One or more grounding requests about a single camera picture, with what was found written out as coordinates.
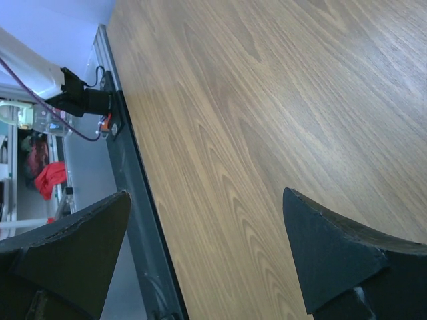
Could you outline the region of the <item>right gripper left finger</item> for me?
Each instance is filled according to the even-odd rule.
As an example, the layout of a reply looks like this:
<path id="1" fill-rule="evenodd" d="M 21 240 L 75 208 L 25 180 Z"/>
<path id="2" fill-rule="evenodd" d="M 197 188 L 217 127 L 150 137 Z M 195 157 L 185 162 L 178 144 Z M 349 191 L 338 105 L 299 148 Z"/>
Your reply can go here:
<path id="1" fill-rule="evenodd" d="M 2 319 L 99 319 L 131 211 L 126 191 L 1 241 Z"/>

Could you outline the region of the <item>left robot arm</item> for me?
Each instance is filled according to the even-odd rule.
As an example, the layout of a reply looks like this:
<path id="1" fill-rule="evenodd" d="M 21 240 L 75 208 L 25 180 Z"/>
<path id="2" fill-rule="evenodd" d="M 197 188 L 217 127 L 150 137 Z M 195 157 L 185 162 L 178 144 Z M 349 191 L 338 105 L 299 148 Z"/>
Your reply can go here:
<path id="1" fill-rule="evenodd" d="M 5 29 L 1 29 L 1 71 L 34 100 L 73 116 L 110 113 L 111 93 L 90 88 L 68 68 L 46 60 Z"/>

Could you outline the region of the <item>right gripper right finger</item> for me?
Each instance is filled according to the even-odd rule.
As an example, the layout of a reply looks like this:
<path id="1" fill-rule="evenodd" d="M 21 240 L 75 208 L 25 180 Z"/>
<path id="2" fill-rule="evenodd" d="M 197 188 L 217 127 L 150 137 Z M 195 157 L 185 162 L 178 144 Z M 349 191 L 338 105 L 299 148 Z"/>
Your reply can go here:
<path id="1" fill-rule="evenodd" d="M 314 319 L 425 319 L 426 245 L 283 192 L 286 233 L 306 312 Z"/>

